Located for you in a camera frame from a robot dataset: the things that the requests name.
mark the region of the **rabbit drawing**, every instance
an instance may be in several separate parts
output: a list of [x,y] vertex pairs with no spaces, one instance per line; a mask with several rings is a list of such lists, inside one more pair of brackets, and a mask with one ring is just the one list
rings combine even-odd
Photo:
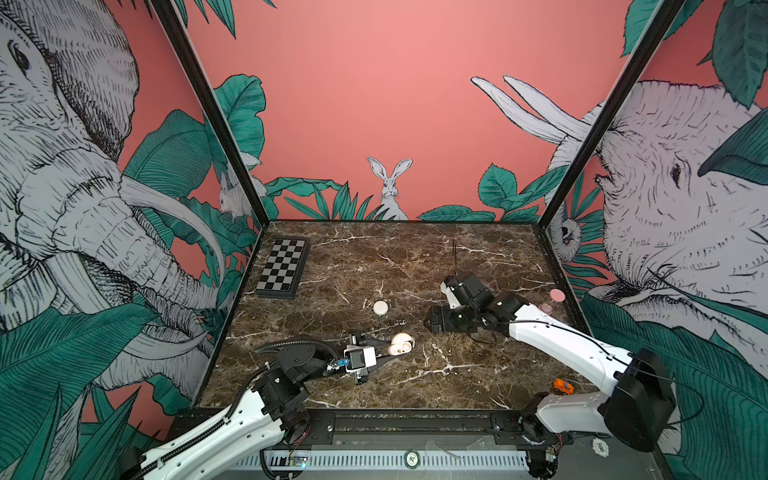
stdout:
[[380,161],[373,157],[368,157],[368,163],[371,164],[371,170],[373,170],[373,174],[384,180],[384,188],[382,189],[382,210],[386,209],[386,213],[382,219],[408,220],[406,214],[400,210],[400,207],[397,204],[397,200],[395,200],[397,198],[397,187],[395,186],[395,180],[397,180],[397,177],[404,174],[406,170],[408,170],[411,165],[413,165],[413,160],[407,158],[398,163],[397,167],[395,167],[395,171],[392,172],[391,177],[387,177],[386,169]]

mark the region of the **checkerboard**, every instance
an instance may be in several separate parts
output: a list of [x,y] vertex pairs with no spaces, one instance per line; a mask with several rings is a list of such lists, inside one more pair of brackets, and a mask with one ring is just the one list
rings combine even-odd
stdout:
[[276,298],[294,298],[310,249],[307,238],[283,237],[275,240],[255,294]]

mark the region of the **perforated metal strip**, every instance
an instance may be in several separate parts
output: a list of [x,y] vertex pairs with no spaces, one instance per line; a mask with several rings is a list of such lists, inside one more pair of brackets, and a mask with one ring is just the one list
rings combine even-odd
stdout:
[[[307,470],[408,470],[405,451],[391,450],[299,450],[294,458],[307,458]],[[296,470],[298,467],[280,466],[280,460],[287,462],[289,452],[268,452],[267,461],[275,472]],[[421,464],[418,469],[439,470],[528,470],[525,452],[516,451],[419,451]],[[258,455],[249,455],[230,467],[230,470],[252,470],[261,468]]]

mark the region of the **pink cap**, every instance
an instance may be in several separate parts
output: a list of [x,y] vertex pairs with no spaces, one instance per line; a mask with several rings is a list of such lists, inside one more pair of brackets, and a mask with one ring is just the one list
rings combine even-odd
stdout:
[[552,298],[552,301],[554,302],[564,302],[565,301],[565,293],[563,293],[562,290],[558,290],[556,288],[553,288],[552,290],[549,290],[549,296]]

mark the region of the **animal eye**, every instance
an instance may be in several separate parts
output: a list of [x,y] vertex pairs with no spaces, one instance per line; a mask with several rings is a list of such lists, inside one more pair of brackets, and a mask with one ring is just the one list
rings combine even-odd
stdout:
[[26,76],[27,70],[29,70],[29,59],[27,58],[27,55],[24,55],[24,53],[18,49],[18,44],[14,43],[12,40],[8,42],[8,51],[11,52],[14,61],[22,70],[24,76]]
[[672,167],[672,171],[670,172],[670,175],[672,175],[672,180],[674,181],[674,184],[677,185],[677,188],[680,188],[680,165],[675,164],[674,167]]

